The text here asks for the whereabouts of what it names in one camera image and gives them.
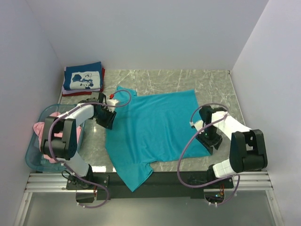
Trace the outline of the teal t-shirt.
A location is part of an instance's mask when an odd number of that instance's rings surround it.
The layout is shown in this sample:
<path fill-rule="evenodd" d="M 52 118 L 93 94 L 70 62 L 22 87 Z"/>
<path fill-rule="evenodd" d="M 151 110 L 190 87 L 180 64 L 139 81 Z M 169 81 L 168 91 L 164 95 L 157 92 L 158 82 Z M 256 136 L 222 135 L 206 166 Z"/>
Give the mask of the teal t-shirt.
<path fill-rule="evenodd" d="M 126 186 L 134 192 L 153 173 L 151 163 L 176 161 L 196 133 L 189 120 L 198 107 L 193 90 L 138 96 L 133 89 L 117 87 L 111 130 L 105 148 Z"/>

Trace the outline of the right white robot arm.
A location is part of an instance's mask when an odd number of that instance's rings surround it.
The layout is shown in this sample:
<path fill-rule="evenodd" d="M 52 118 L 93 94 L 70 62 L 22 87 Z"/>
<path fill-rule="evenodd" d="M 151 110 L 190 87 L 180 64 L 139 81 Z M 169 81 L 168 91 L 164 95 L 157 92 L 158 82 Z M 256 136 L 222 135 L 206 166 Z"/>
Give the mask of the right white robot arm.
<path fill-rule="evenodd" d="M 268 165 L 263 132 L 251 129 L 229 115 L 223 107 L 203 106 L 199 110 L 201 120 L 193 127 L 200 131 L 196 136 L 207 151 L 212 154 L 222 144 L 220 130 L 230 140 L 230 153 L 226 160 L 209 166 L 206 182 L 217 188 L 223 178 L 241 172 L 261 170 Z"/>

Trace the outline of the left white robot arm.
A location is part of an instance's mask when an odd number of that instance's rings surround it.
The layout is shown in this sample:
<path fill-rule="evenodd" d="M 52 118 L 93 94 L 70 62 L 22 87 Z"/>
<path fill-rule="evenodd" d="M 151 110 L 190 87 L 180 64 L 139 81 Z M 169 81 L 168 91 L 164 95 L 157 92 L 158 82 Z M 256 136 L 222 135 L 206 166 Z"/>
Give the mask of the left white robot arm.
<path fill-rule="evenodd" d="M 115 108 L 119 101 L 111 95 L 109 99 L 100 93 L 98 98 L 80 101 L 71 110 L 58 116 L 45 119 L 41 152 L 63 165 L 71 174 L 78 175 L 77 183 L 83 189 L 93 186 L 94 177 L 92 167 L 87 164 L 78 153 L 77 128 L 86 120 L 95 119 L 96 123 L 106 129 L 112 129 L 115 119 Z"/>

